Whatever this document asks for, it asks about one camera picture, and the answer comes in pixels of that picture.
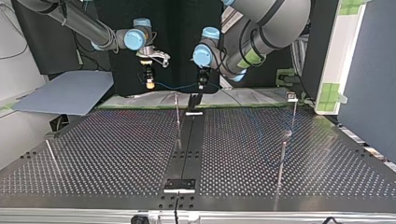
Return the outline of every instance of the white panel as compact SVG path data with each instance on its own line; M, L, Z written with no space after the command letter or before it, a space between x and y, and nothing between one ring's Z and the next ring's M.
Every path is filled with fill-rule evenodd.
M8 9L2 9L18 25L15 15ZM0 12L0 58L21 52L25 45L24 38ZM15 58L0 60L0 101L36 89L44 83L30 50Z
M0 119L0 170L44 141L54 115L14 112Z

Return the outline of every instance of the black backdrop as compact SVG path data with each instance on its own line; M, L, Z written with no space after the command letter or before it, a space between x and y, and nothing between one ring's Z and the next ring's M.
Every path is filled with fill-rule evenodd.
M216 0L101 0L94 3L99 19L115 30L132 28L136 18L151 19L153 31L158 32L154 45L172 57L166 69L155 64L156 81L170 87L195 83L197 67L191 62L193 50L204 27L220 29L223 9L221 1ZM148 91L139 81L138 76L143 76L143 70L133 51L110 52L109 57L118 95ZM219 85L219 75L213 72L210 82ZM159 90L165 88L157 85L155 91ZM196 86L180 91L198 92ZM216 91L213 86L203 90L204 93Z

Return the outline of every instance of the metal rod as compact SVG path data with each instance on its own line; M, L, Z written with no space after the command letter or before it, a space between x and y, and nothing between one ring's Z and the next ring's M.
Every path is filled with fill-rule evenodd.
M176 113L177 113L177 127L180 130L180 113L178 111L178 94L175 92L175 105L176 105Z
M281 154L280 154L279 174L277 176L277 186L278 187L280 187L282 184L283 164L285 163L286 145L287 145L286 142L282 143Z
M52 147L50 145L50 140L46 139L47 147L49 149L50 156L53 160L56 160L55 154L53 154Z

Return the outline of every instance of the vertical metal post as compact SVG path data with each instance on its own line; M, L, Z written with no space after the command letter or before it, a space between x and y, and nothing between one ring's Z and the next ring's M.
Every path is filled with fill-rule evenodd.
M285 163L285 155L286 155L286 145L287 142L282 143L281 154L280 154L280 165L279 165L279 174L277 176L277 186L280 187L282 184L282 175L283 175L283 164Z
M55 154L53 154L52 147L50 145L50 140L46 139L46 143L47 143L47 147L49 149L50 156L52 157L53 160L56 160Z
M175 92L175 106L176 106L176 113L177 113L177 127L180 130L180 113L178 111L178 94Z
M293 119L296 117L298 101L294 102Z

